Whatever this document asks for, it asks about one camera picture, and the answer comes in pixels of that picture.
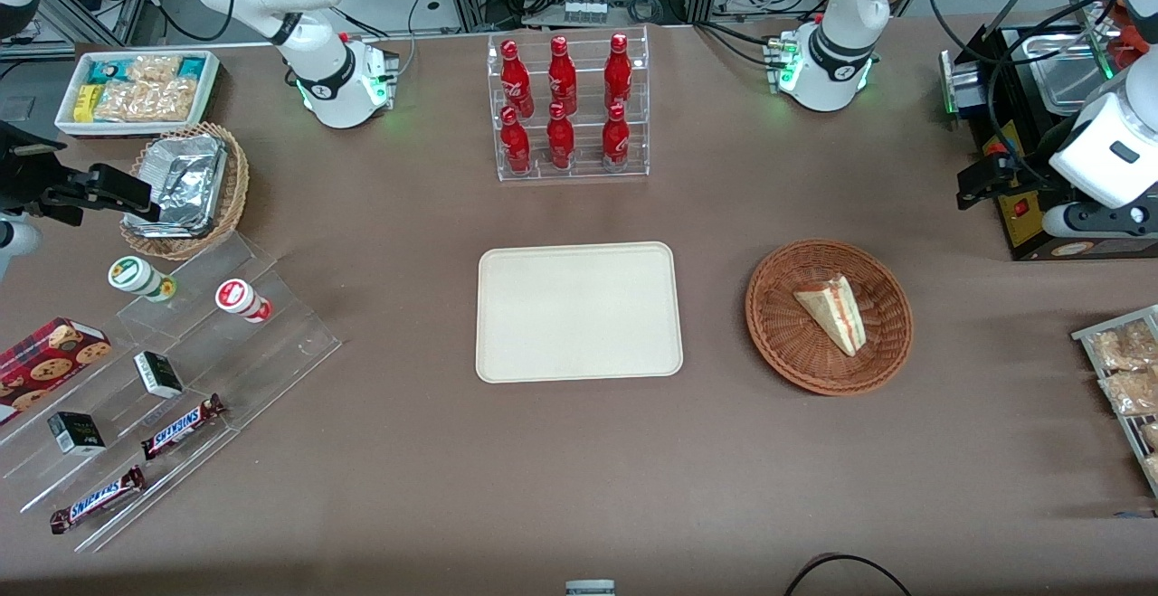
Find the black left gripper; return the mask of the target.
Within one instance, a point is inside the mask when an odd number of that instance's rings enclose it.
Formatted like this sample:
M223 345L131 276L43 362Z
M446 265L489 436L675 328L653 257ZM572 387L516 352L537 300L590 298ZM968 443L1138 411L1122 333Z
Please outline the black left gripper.
M1021 193L1024 187L1019 172L1023 171L1024 164L1010 154L981 156L957 175L957 208L972 209L979 203Z

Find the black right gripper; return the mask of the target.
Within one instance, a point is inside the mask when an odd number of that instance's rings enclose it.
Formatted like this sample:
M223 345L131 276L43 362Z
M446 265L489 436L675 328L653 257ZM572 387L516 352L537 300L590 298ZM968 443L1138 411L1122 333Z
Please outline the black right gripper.
M160 221L161 208L152 200L151 183L105 164L71 175L57 157L66 147L1 123L3 213L21 215L36 204L38 216L69 226L82 225L87 209L117 209L146 222ZM63 184L63 196L43 196Z

